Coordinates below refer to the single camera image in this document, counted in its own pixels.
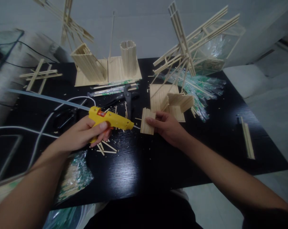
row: white wall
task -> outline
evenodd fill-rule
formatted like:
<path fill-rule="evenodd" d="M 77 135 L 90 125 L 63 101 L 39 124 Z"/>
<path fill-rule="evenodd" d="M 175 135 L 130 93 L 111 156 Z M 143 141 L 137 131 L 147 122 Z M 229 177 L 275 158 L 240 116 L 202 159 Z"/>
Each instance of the white wall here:
<path fill-rule="evenodd" d="M 55 0 L 63 9 L 63 0 Z M 172 0 L 74 0 L 71 16 L 95 37 L 90 49 L 98 58 L 109 53 L 112 12 L 116 11 L 112 56 L 119 44 L 131 39 L 138 58 L 159 57 L 177 43 L 168 6 Z M 241 13 L 247 32 L 228 66 L 245 64 L 288 33 L 288 0 L 176 0 L 186 34 L 227 4 L 226 19 Z M 61 22 L 31 0 L 0 1 L 0 31 L 20 28 L 41 31 L 60 43 Z"/>

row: yellow hot glue gun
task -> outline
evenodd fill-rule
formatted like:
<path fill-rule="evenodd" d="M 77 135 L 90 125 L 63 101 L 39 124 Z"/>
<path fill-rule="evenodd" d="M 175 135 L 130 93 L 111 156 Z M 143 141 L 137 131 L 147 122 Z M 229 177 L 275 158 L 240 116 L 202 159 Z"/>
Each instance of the yellow hot glue gun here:
<path fill-rule="evenodd" d="M 120 128 L 122 130 L 132 129 L 134 123 L 129 119 L 124 118 L 118 114 L 115 114 L 111 111 L 102 112 L 102 109 L 96 106 L 93 106 L 89 110 L 89 118 L 95 121 L 94 126 L 106 121 L 108 122 L 109 127 L 113 129 L 113 127 Z M 97 136 L 95 136 L 90 143 L 93 143 L 97 140 Z"/>

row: left hand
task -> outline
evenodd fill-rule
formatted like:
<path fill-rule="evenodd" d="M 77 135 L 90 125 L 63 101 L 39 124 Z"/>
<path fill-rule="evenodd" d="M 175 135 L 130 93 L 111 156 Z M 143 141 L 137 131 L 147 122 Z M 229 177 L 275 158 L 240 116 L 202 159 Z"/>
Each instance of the left hand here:
<path fill-rule="evenodd" d="M 48 148 L 57 152 L 71 152 L 81 149 L 97 135 L 99 136 L 94 143 L 91 143 L 91 147 L 96 146 L 102 140 L 106 142 L 111 135 L 111 129 L 108 128 L 108 123 L 102 122 L 93 127 L 94 124 L 95 122 L 90 119 L 88 115 L 83 117 L 50 144 Z"/>

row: bag of sticks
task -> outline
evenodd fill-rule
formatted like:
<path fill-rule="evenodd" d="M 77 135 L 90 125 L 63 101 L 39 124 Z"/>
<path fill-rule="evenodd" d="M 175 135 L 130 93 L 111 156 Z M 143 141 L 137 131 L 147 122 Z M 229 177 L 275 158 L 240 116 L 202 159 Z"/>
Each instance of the bag of sticks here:
<path fill-rule="evenodd" d="M 68 157 L 58 184 L 55 204 L 84 189 L 94 179 L 86 164 L 86 154 L 87 151 L 80 151 Z"/>

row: wooden cylinder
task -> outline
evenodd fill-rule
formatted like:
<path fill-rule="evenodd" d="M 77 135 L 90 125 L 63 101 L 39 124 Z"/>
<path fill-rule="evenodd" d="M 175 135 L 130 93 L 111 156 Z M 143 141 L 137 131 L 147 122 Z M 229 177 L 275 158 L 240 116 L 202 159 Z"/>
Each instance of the wooden cylinder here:
<path fill-rule="evenodd" d="M 123 41 L 120 45 L 125 76 L 134 76 L 137 72 L 137 46 L 132 41 Z"/>

